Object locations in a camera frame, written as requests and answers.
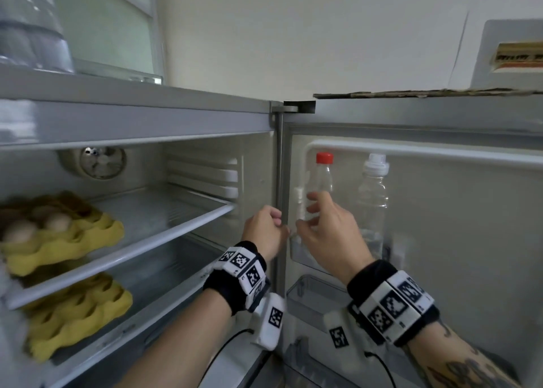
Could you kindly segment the person's right forearm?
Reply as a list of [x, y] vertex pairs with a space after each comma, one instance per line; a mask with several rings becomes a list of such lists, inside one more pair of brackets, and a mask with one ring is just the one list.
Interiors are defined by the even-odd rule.
[[425, 326], [402, 350], [426, 388], [522, 388], [442, 321]]

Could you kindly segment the round fridge fan dial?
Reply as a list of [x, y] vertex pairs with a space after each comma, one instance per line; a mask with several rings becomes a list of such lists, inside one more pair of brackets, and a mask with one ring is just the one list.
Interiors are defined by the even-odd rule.
[[126, 151], [117, 146], [66, 149], [56, 153], [65, 170], [97, 181], [117, 178], [124, 172], [128, 162]]

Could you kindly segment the person's left hand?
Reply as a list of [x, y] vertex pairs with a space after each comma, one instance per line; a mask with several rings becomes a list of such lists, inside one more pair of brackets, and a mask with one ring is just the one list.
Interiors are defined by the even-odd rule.
[[252, 242], [256, 246], [259, 254], [261, 254], [263, 259], [268, 263], [277, 256], [286, 242], [269, 243], [265, 240], [265, 207], [271, 206], [263, 206], [251, 218], [246, 220], [241, 240]]

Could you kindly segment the person's right hand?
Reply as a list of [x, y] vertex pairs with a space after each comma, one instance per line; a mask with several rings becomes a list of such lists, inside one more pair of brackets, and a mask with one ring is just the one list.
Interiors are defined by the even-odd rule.
[[302, 240], [316, 261], [344, 285], [375, 260], [354, 216], [336, 204], [329, 192], [310, 192], [307, 212], [318, 218], [317, 240]]

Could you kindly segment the black left wristband with markers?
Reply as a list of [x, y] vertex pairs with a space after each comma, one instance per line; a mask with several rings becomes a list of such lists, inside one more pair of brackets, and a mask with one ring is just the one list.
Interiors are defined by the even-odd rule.
[[270, 288], [266, 268], [257, 246], [244, 240], [228, 248], [213, 264], [203, 289], [221, 295], [231, 316], [241, 311], [253, 313]]

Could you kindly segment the empty yellow egg carton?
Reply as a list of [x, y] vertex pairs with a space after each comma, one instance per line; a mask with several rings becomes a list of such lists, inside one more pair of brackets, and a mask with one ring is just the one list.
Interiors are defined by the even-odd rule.
[[105, 272], [74, 283], [22, 307], [29, 320], [26, 349], [43, 363], [126, 314], [132, 303], [132, 294]]

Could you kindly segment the clear bottle with white cap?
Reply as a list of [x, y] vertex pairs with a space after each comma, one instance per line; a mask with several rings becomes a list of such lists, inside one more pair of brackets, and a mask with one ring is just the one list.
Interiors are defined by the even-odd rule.
[[388, 206], [388, 194], [384, 185], [384, 178], [389, 173], [386, 155], [369, 154], [362, 171], [356, 202], [357, 224], [370, 254], [375, 259], [382, 259], [385, 214]]

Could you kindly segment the glass fridge shelf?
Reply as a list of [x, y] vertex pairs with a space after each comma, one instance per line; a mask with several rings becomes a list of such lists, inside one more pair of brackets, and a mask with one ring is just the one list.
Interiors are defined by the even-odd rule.
[[96, 197], [90, 204], [123, 224], [123, 239], [117, 245], [90, 252], [82, 266], [43, 283], [23, 288], [13, 281], [2, 297], [9, 310], [123, 264], [236, 209], [235, 202], [175, 186]]

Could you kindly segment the clear plastic container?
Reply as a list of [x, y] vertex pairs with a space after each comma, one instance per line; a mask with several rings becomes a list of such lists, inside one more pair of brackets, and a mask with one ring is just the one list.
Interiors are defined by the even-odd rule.
[[0, 0], [0, 63], [75, 73], [54, 0]]

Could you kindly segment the grey fridge door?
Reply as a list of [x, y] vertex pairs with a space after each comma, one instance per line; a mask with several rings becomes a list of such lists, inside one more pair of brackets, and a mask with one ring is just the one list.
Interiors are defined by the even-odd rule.
[[370, 154], [389, 164], [382, 255], [441, 317], [525, 388], [543, 388], [543, 90], [389, 92], [285, 102], [281, 208], [309, 219], [316, 154], [332, 198], [359, 219]]

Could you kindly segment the yellow egg carton with eggs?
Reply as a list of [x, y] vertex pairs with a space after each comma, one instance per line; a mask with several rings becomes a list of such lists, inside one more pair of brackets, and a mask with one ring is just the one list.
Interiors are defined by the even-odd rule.
[[[43, 228], [44, 218], [52, 212], [63, 212], [73, 219], [68, 231], [55, 233]], [[26, 242], [3, 242], [6, 227], [21, 219], [36, 223], [36, 233]], [[0, 202], [0, 253], [13, 276], [25, 277], [42, 266], [76, 260], [114, 246], [124, 234], [122, 222], [70, 191]]]

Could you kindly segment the grey fridge body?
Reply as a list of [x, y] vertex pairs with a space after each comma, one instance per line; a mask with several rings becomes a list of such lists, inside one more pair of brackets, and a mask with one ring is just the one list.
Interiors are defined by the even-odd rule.
[[[245, 219], [281, 191], [279, 101], [96, 76], [0, 68], [0, 202], [70, 191], [92, 198], [181, 187], [235, 202], [220, 218], [104, 271], [133, 296], [126, 314], [39, 363], [26, 349], [29, 320], [2, 301], [12, 282], [43, 283], [82, 258], [10, 275], [0, 253], [0, 388], [109, 388], [194, 301], [214, 258]], [[56, 151], [117, 146], [117, 178], [73, 175]]]

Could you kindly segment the person's left forearm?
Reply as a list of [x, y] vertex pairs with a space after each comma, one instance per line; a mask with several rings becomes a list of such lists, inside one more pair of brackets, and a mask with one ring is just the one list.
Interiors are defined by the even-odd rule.
[[115, 388], [198, 388], [232, 326], [232, 311], [215, 290], [204, 290]]

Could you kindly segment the black right wristband with markers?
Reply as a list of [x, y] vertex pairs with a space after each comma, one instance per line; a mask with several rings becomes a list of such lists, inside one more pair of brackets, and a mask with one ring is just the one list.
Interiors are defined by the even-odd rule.
[[347, 291], [352, 315], [377, 345], [404, 347], [440, 320], [433, 297], [404, 270], [382, 259], [356, 274]]

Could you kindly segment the clear door shelf bin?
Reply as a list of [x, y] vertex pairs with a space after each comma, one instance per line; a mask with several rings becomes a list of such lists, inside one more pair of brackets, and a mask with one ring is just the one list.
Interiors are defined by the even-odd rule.
[[[362, 228], [359, 231], [375, 260], [379, 257], [381, 260], [387, 261], [399, 270], [408, 266], [408, 256], [413, 252], [413, 249], [416, 246], [413, 238], [402, 233], [396, 233], [386, 240], [378, 232]], [[290, 258], [293, 261], [332, 276], [332, 274], [327, 269], [323, 268], [316, 261], [314, 256], [310, 254], [309, 249], [299, 236], [296, 235], [290, 239], [289, 249]]]
[[324, 315], [346, 307], [350, 297], [343, 288], [312, 275], [302, 275], [289, 288], [286, 301], [291, 316], [326, 333]]

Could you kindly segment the clear bottle with red cap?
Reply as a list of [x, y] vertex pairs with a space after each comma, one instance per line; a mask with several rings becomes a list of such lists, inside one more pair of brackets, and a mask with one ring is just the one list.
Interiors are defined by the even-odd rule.
[[328, 151], [318, 151], [308, 162], [303, 175], [303, 184], [294, 189], [296, 199], [296, 219], [306, 218], [307, 194], [310, 192], [333, 192], [333, 177], [331, 167], [334, 155]]

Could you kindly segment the white box with label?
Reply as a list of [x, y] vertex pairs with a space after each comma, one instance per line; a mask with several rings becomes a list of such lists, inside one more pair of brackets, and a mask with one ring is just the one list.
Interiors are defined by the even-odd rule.
[[543, 92], [543, 19], [486, 21], [470, 87]]

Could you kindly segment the black wristband with markers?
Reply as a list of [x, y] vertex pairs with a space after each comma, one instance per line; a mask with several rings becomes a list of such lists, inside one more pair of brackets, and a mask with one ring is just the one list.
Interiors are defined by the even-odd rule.
[[347, 291], [352, 315], [377, 345], [404, 347], [440, 320], [433, 297], [404, 270], [382, 259], [356, 274]]
[[257, 246], [244, 240], [228, 248], [213, 264], [203, 289], [221, 295], [231, 316], [241, 311], [253, 313], [270, 288], [266, 268]]

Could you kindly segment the beige egg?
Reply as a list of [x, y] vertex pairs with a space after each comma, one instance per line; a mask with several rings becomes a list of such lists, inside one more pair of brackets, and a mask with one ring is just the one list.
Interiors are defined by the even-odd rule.
[[63, 212], [52, 212], [48, 214], [43, 221], [43, 228], [55, 233], [68, 231], [73, 223], [73, 219]]
[[6, 227], [2, 240], [7, 243], [26, 242], [30, 240], [37, 230], [37, 224], [30, 220], [16, 220]]

